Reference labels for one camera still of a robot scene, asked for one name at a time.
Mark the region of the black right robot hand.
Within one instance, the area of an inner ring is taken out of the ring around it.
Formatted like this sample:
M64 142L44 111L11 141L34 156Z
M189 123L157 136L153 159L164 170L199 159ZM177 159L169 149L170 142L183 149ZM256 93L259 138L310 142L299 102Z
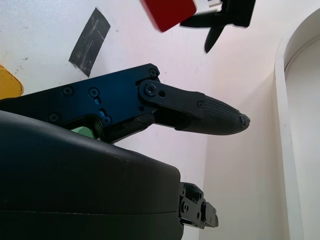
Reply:
M145 64L0 102L3 240L180 240L219 225L179 170L116 142L152 124L226 136L250 119Z

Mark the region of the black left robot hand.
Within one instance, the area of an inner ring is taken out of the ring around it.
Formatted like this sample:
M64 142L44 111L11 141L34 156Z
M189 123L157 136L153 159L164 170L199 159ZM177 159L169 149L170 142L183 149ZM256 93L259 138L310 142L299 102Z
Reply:
M204 43L204 51L208 53L227 25L243 28L249 27L255 3L255 0L223 0L221 10L195 14L182 21L180 26L187 28L209 28Z

